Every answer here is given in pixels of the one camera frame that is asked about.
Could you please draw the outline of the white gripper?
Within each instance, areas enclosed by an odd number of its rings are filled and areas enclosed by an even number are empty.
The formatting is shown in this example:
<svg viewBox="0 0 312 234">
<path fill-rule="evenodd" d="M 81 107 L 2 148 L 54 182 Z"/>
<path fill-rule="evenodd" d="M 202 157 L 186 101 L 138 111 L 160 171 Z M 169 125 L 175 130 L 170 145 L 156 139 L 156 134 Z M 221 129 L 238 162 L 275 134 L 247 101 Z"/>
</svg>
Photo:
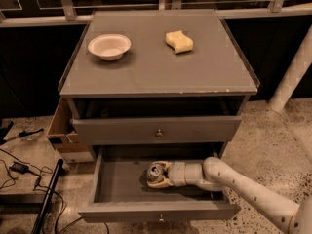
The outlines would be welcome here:
<svg viewBox="0 0 312 234">
<path fill-rule="evenodd" d="M 167 171 L 166 177 L 149 177 L 147 185 L 151 188 L 162 189 L 171 186 L 181 187 L 186 185 L 184 162 L 168 162 L 168 161 L 155 161 L 151 164 L 152 167 L 160 166 L 164 171 Z"/>
</svg>

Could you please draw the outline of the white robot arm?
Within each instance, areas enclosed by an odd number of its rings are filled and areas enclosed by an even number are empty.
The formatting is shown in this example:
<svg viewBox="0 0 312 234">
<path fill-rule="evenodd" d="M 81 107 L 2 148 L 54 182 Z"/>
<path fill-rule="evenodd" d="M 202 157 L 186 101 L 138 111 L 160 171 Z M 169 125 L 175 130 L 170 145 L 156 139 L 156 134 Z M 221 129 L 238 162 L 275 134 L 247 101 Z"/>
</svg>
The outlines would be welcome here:
<svg viewBox="0 0 312 234">
<path fill-rule="evenodd" d="M 227 186 L 284 234 L 312 234 L 312 197 L 298 204 L 236 172 L 216 157 L 202 163 L 153 162 L 147 169 L 146 181 L 151 188 L 193 185 L 220 191 Z"/>
</svg>

